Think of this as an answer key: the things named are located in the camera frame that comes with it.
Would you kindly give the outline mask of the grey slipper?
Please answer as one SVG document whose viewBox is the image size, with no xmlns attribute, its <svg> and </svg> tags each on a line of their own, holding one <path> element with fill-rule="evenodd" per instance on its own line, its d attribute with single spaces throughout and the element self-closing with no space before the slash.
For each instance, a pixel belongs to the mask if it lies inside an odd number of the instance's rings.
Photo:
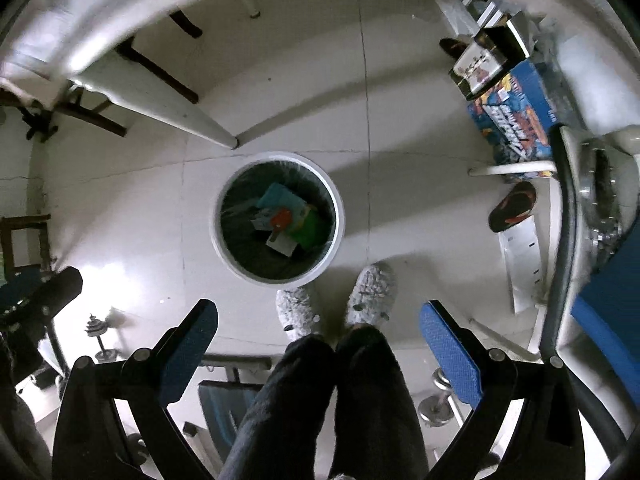
<svg viewBox="0 0 640 480">
<path fill-rule="evenodd" d="M 282 330 L 290 341 L 321 332 L 319 299 L 313 284 L 278 290 L 276 309 Z"/>
<path fill-rule="evenodd" d="M 386 262 L 364 268 L 347 301 L 345 325 L 380 327 L 390 319 L 397 298 L 394 270 Z"/>
</svg>

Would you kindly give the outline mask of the blue printed cardboard box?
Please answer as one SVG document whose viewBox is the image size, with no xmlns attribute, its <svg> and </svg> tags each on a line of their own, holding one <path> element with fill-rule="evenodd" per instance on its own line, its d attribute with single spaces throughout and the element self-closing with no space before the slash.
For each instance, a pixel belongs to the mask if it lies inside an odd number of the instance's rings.
<svg viewBox="0 0 640 480">
<path fill-rule="evenodd" d="M 521 62 L 469 102 L 468 112 L 498 166 L 550 160 L 551 129 L 585 125 L 563 74 L 547 62 Z"/>
</svg>

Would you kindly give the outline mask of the green wrapper trash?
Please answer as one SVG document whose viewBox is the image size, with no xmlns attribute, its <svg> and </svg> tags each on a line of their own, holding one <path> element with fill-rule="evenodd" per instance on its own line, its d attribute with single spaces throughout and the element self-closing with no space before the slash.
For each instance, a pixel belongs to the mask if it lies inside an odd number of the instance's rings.
<svg viewBox="0 0 640 480">
<path fill-rule="evenodd" d="M 303 248 L 311 248 L 316 241 L 318 219 L 314 207 L 307 206 L 302 218 L 295 224 L 291 224 L 288 235 Z"/>
</svg>

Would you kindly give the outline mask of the blue black workout bench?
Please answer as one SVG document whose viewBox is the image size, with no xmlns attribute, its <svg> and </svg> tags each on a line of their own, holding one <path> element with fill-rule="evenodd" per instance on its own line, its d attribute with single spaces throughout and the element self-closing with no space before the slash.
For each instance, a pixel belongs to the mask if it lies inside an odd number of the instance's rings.
<svg viewBox="0 0 640 480">
<path fill-rule="evenodd" d="M 225 356 L 206 353 L 201 367 L 222 368 L 225 380 L 202 380 L 198 400 L 206 427 L 185 422 L 182 433 L 186 442 L 214 477 L 221 472 L 238 436 L 239 426 L 252 406 L 262 384 L 243 382 L 242 374 L 264 378 L 272 369 L 271 356 Z"/>
</svg>

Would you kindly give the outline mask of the white paper scrap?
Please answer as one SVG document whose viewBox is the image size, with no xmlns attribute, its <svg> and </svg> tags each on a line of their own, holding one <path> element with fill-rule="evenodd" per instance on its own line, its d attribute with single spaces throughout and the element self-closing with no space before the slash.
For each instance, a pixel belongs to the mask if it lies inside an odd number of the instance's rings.
<svg viewBox="0 0 640 480">
<path fill-rule="evenodd" d="M 266 241 L 266 245 L 285 257 L 291 257 L 297 247 L 297 242 L 285 232 L 273 231 Z"/>
</svg>

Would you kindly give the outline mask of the black orange sandal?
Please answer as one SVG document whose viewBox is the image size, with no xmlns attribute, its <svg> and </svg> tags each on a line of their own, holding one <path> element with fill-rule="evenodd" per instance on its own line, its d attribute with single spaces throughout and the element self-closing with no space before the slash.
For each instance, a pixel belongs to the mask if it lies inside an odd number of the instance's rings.
<svg viewBox="0 0 640 480">
<path fill-rule="evenodd" d="M 489 229 L 500 233 L 521 223 L 532 213 L 536 200 L 536 188 L 528 181 L 518 182 L 489 214 Z"/>
</svg>

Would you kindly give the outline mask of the small dumbbell left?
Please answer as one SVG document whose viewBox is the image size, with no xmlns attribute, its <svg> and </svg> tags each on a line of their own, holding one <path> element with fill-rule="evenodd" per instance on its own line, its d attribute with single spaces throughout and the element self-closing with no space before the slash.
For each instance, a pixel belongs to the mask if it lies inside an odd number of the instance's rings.
<svg viewBox="0 0 640 480">
<path fill-rule="evenodd" d="M 117 360 L 118 351 L 116 349 L 107 349 L 104 346 L 102 336 L 106 334 L 108 325 L 105 321 L 100 320 L 95 315 L 90 315 L 85 327 L 85 332 L 89 338 L 95 339 L 100 350 L 96 352 L 96 360 L 99 363 L 111 363 Z"/>
</svg>

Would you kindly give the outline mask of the left grey slipper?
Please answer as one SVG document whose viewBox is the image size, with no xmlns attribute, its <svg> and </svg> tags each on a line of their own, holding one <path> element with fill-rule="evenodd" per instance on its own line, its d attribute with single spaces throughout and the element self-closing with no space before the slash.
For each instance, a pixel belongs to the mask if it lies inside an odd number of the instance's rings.
<svg viewBox="0 0 640 480">
<path fill-rule="evenodd" d="M 276 309 L 282 330 L 290 341 L 321 332 L 319 299 L 313 284 L 278 290 Z"/>
</svg>

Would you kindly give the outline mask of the teal paper trash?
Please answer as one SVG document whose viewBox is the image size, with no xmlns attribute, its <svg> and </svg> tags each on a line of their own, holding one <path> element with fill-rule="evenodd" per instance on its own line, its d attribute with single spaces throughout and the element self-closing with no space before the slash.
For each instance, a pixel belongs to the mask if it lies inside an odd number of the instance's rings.
<svg viewBox="0 0 640 480">
<path fill-rule="evenodd" d="M 287 209 L 294 220 L 299 219 L 306 210 L 307 203 L 294 193 L 292 193 L 286 186 L 280 183 L 273 183 L 269 185 L 267 191 L 256 203 L 256 207 L 259 209 Z"/>
</svg>

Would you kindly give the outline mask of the red round trash piece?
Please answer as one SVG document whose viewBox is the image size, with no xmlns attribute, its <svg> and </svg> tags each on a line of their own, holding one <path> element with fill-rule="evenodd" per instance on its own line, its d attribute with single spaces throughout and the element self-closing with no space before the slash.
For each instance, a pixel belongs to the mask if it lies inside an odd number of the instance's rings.
<svg viewBox="0 0 640 480">
<path fill-rule="evenodd" d="M 293 221 L 293 214 L 288 208 L 278 209 L 270 218 L 270 226 L 273 231 L 285 231 Z"/>
</svg>

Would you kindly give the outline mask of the left dark trouser leg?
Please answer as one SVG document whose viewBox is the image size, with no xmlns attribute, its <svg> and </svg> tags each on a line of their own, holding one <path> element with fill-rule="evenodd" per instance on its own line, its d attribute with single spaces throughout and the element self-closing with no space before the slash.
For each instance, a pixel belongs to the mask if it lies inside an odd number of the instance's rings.
<svg viewBox="0 0 640 480">
<path fill-rule="evenodd" d="M 312 479 L 335 387 L 335 353 L 319 335 L 292 342 L 239 428 L 221 479 Z"/>
</svg>

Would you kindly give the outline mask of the black gold gift box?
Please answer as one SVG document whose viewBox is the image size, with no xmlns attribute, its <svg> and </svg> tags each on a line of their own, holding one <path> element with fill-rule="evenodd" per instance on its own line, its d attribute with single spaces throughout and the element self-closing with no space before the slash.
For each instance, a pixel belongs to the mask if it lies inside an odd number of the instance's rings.
<svg viewBox="0 0 640 480">
<path fill-rule="evenodd" d="M 473 101 L 530 55 L 527 38 L 507 21 L 482 28 L 449 71 L 467 101 Z"/>
</svg>

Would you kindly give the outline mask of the right grey slipper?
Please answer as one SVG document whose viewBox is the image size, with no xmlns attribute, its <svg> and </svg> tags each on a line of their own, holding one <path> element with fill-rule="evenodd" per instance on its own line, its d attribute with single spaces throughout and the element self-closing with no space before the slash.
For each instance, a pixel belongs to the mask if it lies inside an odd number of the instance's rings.
<svg viewBox="0 0 640 480">
<path fill-rule="evenodd" d="M 386 262 L 364 268 L 347 301 L 345 325 L 380 327 L 390 319 L 397 298 L 394 270 Z"/>
</svg>

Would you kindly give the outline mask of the chrome dumbbell right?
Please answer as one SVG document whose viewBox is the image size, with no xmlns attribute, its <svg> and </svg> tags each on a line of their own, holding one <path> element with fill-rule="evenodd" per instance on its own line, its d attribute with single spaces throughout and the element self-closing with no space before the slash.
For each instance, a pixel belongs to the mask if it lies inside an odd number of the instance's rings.
<svg viewBox="0 0 640 480">
<path fill-rule="evenodd" d="M 454 388 L 440 367 L 432 374 L 432 381 L 437 392 L 418 404 L 420 419 L 433 428 L 446 426 L 448 422 L 455 422 L 461 428 L 464 419 L 454 397 Z"/>
</svg>

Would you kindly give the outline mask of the small dark wooden stool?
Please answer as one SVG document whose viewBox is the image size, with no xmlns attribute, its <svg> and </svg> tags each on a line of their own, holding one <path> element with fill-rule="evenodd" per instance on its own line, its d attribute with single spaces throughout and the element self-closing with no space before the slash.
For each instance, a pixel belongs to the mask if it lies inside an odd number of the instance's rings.
<svg viewBox="0 0 640 480">
<path fill-rule="evenodd" d="M 38 269 L 52 271 L 48 222 L 50 214 L 1 218 L 1 255 L 4 279 Z"/>
</svg>

